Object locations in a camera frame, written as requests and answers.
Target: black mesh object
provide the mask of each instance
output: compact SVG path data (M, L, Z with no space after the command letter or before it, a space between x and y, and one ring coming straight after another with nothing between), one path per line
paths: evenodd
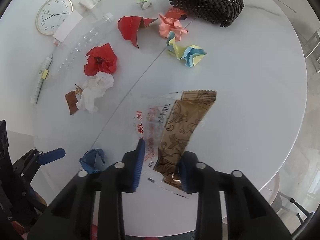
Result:
M211 23L228 27L242 11L243 0L169 0L170 4Z

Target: clock face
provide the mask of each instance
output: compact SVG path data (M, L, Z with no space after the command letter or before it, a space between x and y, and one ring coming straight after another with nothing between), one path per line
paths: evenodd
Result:
M53 35L72 9L70 0L48 0L42 5L36 17L38 31L45 35Z

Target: brown paper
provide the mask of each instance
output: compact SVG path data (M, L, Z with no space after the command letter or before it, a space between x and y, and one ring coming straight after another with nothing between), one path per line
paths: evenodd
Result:
M181 182L175 172L176 165L193 131L215 100L215 91L185 91L181 99L173 104L161 135L158 161L154 167L155 171L164 175L164 182L180 188Z
M69 106L70 115L73 115L76 111L78 111L78 107L76 106L76 103L78 103L76 91L69 92L65 95L65 97Z
M78 107L76 106L76 103L78 103L77 94L82 95L82 88L76 84L76 91L71 91L64 95L69 106L70 115L78 111Z

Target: blue crumpled paper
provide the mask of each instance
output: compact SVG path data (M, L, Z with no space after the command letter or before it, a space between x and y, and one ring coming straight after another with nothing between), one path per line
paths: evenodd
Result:
M97 173L100 172L100 170L95 167L96 158L101 158L101 161L104 164L104 154L102 149L92 149L87 151L83 157L79 159L79 162L82 168L88 173Z

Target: pink crumpled paper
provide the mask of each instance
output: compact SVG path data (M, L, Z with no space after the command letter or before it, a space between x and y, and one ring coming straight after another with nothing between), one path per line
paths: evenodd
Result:
M159 25L159 33L163 38L169 37L169 32L174 32L176 36L176 40L180 41L181 34L188 33L188 30L183 28L180 21L178 19L166 18L165 16L159 14L160 16L160 25Z

